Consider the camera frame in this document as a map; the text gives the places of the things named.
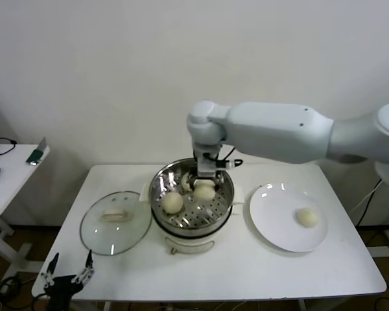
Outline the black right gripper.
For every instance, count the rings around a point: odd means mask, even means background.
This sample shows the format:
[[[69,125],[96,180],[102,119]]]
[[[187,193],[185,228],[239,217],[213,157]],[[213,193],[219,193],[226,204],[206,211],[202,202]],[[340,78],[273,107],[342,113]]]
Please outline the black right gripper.
[[[194,191],[195,182],[197,180],[214,183],[214,190],[217,192],[223,184],[223,175],[213,170],[207,172],[198,172],[198,169],[194,168],[193,173],[186,173],[186,191]]]

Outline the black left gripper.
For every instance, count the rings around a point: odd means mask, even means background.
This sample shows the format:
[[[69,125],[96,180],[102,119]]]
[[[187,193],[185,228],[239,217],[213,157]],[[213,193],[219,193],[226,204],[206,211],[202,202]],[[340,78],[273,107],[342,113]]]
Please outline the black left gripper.
[[[89,250],[85,267],[75,276],[66,275],[54,279],[54,271],[58,262],[59,253],[50,261],[46,272],[41,272],[45,293],[49,297],[46,310],[66,311],[69,310],[72,296],[81,291],[81,285],[86,285],[95,273],[93,266],[92,250]]]

